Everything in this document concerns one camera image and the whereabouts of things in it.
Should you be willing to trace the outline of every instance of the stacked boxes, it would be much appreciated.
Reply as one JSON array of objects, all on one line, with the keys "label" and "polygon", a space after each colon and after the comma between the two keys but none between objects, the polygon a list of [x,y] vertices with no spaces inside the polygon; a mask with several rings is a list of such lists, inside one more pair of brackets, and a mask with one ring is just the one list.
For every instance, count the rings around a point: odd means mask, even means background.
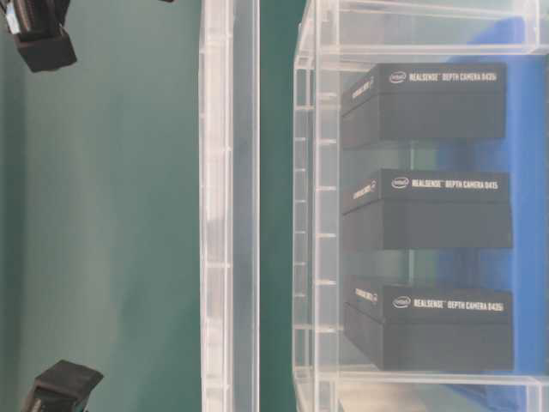
[{"label": "stacked boxes", "polygon": [[[505,88],[504,64],[379,64],[342,96],[341,148],[503,139]],[[510,178],[497,171],[381,168],[341,193],[341,213],[350,253],[513,247]],[[380,369],[513,368],[512,293],[366,272],[343,273],[345,334]]]}]

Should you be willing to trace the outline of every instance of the transparent plastic panel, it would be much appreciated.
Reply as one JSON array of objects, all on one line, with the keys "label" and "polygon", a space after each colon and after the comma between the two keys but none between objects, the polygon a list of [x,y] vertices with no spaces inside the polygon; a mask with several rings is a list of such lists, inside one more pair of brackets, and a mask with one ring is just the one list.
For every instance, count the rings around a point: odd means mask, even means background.
[{"label": "transparent plastic panel", "polygon": [[547,10],[307,3],[294,60],[300,410],[549,410]]},{"label": "transparent plastic panel", "polygon": [[202,2],[202,410],[259,408],[259,2]]}]

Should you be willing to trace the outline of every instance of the blue surface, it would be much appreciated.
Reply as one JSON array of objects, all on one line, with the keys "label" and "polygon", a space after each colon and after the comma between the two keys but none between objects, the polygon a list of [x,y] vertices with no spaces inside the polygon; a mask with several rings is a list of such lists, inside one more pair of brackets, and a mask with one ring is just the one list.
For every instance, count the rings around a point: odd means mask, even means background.
[{"label": "blue surface", "polygon": [[[474,44],[520,44],[521,19],[500,21]],[[506,136],[459,149],[441,150],[441,168],[510,174],[514,247],[441,253],[441,278],[464,285],[510,290],[514,297],[517,374],[543,374],[546,363],[546,58],[498,56],[459,62],[507,66]],[[475,393],[479,397],[482,391]],[[492,410],[525,410],[522,388],[486,388]]]}]

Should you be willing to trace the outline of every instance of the black box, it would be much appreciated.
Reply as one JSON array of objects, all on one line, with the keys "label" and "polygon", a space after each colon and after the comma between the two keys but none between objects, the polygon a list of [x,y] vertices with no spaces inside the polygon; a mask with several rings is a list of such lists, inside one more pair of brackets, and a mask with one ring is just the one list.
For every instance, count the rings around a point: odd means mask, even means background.
[{"label": "black box", "polygon": [[501,139],[505,64],[378,64],[341,97],[341,146]]},{"label": "black box", "polygon": [[382,370],[512,370],[512,306],[508,292],[353,278],[345,335]]},{"label": "black box", "polygon": [[508,248],[509,175],[382,169],[343,193],[344,250]]}]

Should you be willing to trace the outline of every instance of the green wall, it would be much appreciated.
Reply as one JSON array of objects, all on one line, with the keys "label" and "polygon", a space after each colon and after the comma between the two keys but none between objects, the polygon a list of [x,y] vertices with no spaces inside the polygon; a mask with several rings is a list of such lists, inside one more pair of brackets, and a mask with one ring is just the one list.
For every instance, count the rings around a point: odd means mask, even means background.
[{"label": "green wall", "polygon": [[292,81],[305,0],[261,8],[262,412],[294,411],[292,386]]},{"label": "green wall", "polygon": [[46,75],[3,33],[0,410],[61,358],[105,373],[93,410],[200,410],[199,15],[75,0]]}]

